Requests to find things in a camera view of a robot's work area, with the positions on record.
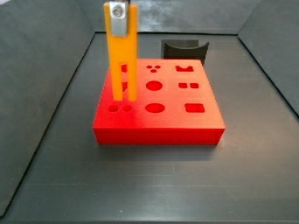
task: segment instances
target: small square hole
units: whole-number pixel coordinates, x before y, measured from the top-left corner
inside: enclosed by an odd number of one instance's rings
[[[198,87],[200,87],[198,83],[190,83],[190,88],[198,88]]]
[[[186,86],[186,83],[178,83],[178,88],[186,88],[188,86]]]

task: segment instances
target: rectangular hole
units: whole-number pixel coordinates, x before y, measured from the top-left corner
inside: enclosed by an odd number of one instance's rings
[[[185,103],[184,108],[188,113],[204,113],[204,107],[201,103]]]

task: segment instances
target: gray enclosure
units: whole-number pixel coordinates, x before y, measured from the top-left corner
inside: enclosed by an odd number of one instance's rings
[[[102,3],[78,0],[96,32],[104,32]],[[237,34],[260,0],[133,0],[140,32]]]
[[[263,1],[238,37],[299,115],[299,1]]]
[[[74,0],[0,6],[0,215],[92,37]]]
[[[97,145],[104,0],[10,0],[0,5],[0,221],[297,222],[299,1],[132,2],[140,32],[234,34],[138,35],[138,58],[161,56],[161,39],[209,41],[220,143]]]

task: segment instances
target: hole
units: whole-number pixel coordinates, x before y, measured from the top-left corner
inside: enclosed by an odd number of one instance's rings
[[[161,113],[164,111],[164,105],[160,103],[146,104],[144,109],[150,113]]]
[[[121,66],[121,72],[125,73],[126,72],[126,65]]]
[[[176,72],[193,72],[192,66],[186,66],[185,68],[176,66],[174,69],[176,69]]]
[[[126,91],[126,82],[122,82],[122,92]]]
[[[109,112],[117,112],[117,105],[109,105],[108,111]]]
[[[186,88],[186,83],[178,83],[178,88]]]
[[[185,103],[184,108],[188,113],[202,113],[204,112],[204,107],[200,103]]]
[[[157,91],[162,88],[162,83],[157,80],[150,80],[145,83],[145,87],[152,91]]]
[[[198,87],[200,87],[198,83],[190,83],[190,88],[198,88]]]
[[[124,107],[122,107],[122,110],[126,112],[126,111],[129,111],[132,109],[132,107],[129,106],[129,105],[125,105]]]

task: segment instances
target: circular hole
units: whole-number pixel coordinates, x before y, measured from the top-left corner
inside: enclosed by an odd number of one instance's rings
[[[144,109],[150,113],[161,113],[164,111],[164,105],[161,103],[146,104]]]
[[[145,87],[152,91],[157,91],[162,88],[162,83],[157,80],[150,80],[145,83]]]
[[[129,111],[132,109],[132,107],[129,106],[129,105],[125,105],[124,107],[122,107],[122,110],[126,112],[126,111]]]
[[[109,105],[108,111],[109,112],[117,112],[117,105]]]

